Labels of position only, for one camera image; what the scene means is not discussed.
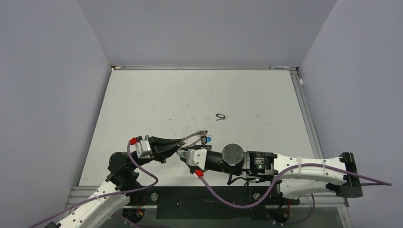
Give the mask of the round steel key organizer disc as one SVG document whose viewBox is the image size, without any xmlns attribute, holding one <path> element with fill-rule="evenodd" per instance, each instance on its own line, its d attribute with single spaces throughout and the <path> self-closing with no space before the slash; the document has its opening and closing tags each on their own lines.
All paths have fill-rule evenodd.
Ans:
<svg viewBox="0 0 403 228">
<path fill-rule="evenodd" d="M 202 139 L 207 137 L 207 133 L 207 130 L 198 130 L 180 139 L 179 142 L 176 143 L 176 145 L 179 146 L 179 149 L 190 148 L 198 143 L 201 143 Z"/>
</svg>

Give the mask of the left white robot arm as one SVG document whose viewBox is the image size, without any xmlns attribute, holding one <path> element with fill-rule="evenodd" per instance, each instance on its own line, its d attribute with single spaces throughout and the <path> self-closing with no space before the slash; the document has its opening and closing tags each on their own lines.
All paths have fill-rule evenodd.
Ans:
<svg viewBox="0 0 403 228">
<path fill-rule="evenodd" d="M 142 192 L 154 187 L 157 176 L 143 168 L 152 161 L 165 163 L 186 144 L 186 139 L 141 136 L 128 141 L 126 152 L 109 159 L 109 175 L 93 194 L 43 220 L 48 228 L 98 228 L 126 204 L 136 204 Z"/>
</svg>

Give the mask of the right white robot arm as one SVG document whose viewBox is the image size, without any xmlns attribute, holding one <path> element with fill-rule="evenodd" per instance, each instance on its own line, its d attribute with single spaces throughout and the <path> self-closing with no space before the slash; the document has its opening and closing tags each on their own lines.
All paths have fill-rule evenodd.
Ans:
<svg viewBox="0 0 403 228">
<path fill-rule="evenodd" d="M 281 203 L 285 199 L 298 199 L 311 193 L 333 192 L 342 198 L 363 196 L 361 182 L 356 176 L 354 155 L 344 152 L 329 159 L 289 157 L 272 152 L 244 151 L 237 144 L 226 145 L 221 152 L 214 152 L 210 145 L 194 145 L 180 149 L 177 154 L 195 170 L 216 171 L 232 176 L 276 184 L 269 189 L 269 199 Z"/>
</svg>

